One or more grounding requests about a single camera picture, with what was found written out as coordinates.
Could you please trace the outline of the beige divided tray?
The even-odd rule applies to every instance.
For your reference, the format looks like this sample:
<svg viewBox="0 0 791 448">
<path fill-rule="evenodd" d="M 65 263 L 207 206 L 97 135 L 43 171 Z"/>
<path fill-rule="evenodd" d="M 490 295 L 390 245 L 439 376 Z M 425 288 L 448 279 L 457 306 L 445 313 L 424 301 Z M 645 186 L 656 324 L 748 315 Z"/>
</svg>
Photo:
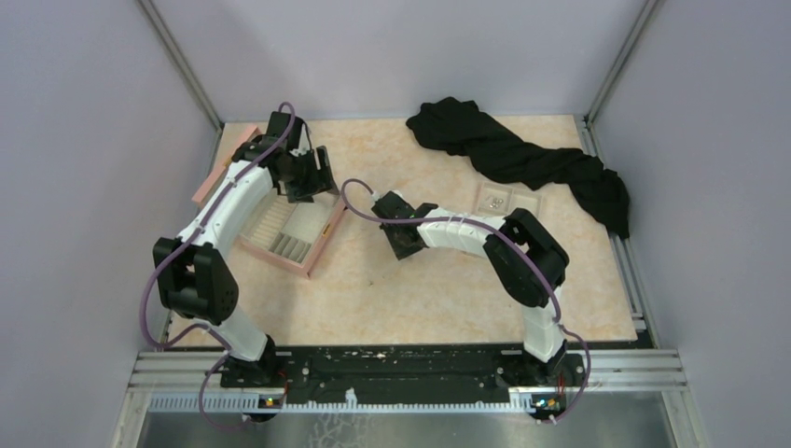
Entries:
<svg viewBox="0 0 791 448">
<path fill-rule="evenodd" d="M 503 185 L 483 181 L 479 183 L 473 212 L 487 217 L 505 217 L 521 208 L 540 217 L 541 207 L 542 196 L 522 184 Z"/>
</svg>

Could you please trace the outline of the black cloth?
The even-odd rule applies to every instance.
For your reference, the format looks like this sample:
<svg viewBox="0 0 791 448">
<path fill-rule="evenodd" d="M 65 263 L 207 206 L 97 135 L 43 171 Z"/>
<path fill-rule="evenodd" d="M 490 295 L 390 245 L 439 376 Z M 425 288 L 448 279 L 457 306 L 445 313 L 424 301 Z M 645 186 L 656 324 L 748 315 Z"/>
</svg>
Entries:
<svg viewBox="0 0 791 448">
<path fill-rule="evenodd" d="M 532 190 L 566 185 L 577 204 L 608 231 L 623 239 L 631 236 L 625 183 L 579 148 L 552 149 L 525 141 L 475 102 L 454 97 L 421 104 L 406 126 L 421 147 L 467 157 L 493 182 L 522 183 Z"/>
</svg>

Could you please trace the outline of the pink jewelry box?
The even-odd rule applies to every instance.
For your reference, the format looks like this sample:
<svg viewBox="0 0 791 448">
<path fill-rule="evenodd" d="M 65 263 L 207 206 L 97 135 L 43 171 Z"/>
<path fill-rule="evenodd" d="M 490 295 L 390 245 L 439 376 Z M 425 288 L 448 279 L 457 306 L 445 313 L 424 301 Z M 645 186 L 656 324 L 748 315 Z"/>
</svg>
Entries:
<svg viewBox="0 0 791 448">
<path fill-rule="evenodd" d="M 219 137 L 214 166 L 192 197 L 201 210 L 220 191 L 230 175 L 231 156 L 241 144 L 262 135 L 256 124 L 229 126 Z M 223 238 L 228 250 L 245 250 L 251 256 L 308 278 L 324 246 L 340 223 L 344 204 L 332 192 L 315 195 L 310 203 L 291 203 L 272 189 L 239 223 L 234 239 Z"/>
</svg>

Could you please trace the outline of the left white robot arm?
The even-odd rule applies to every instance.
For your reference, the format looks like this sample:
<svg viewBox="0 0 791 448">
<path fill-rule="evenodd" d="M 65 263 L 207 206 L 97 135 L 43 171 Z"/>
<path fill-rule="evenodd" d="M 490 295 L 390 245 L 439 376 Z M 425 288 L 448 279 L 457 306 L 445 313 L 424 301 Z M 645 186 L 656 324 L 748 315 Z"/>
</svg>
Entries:
<svg viewBox="0 0 791 448">
<path fill-rule="evenodd" d="M 161 304 L 217 336 L 255 385 L 280 372 L 271 336 L 239 305 L 227 258 L 235 245 L 308 277 L 343 212 L 325 147 L 305 121 L 275 111 L 242 139 L 198 192 L 201 211 L 153 247 Z"/>
</svg>

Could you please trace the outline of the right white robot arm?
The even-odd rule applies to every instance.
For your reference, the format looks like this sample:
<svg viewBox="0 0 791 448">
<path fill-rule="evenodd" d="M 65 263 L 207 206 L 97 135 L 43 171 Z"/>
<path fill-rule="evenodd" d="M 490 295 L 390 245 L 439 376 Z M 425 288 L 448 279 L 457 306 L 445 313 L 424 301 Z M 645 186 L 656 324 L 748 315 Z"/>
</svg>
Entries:
<svg viewBox="0 0 791 448">
<path fill-rule="evenodd" d="M 398 259 L 426 248 L 487 259 L 506 293 L 522 306 L 527 376 L 538 385 L 559 376 L 566 338 L 558 296 L 570 259 L 532 212 L 516 208 L 505 217 L 479 217 L 434 203 L 415 208 L 396 191 L 376 200 L 371 211 Z"/>
</svg>

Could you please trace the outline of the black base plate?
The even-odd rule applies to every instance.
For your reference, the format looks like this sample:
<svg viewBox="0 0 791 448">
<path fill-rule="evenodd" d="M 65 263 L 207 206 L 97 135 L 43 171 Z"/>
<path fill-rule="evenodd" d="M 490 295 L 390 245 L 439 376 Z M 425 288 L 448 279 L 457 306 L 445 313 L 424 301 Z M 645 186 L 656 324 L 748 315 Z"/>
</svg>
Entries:
<svg viewBox="0 0 791 448">
<path fill-rule="evenodd" d="M 586 370 L 580 354 L 542 367 L 516 343 L 473 343 L 280 346 L 219 372 L 224 388 L 285 388 L 288 404 L 341 403 L 352 390 L 364 405 L 463 405 L 506 403 L 518 386 L 580 386 Z"/>
</svg>

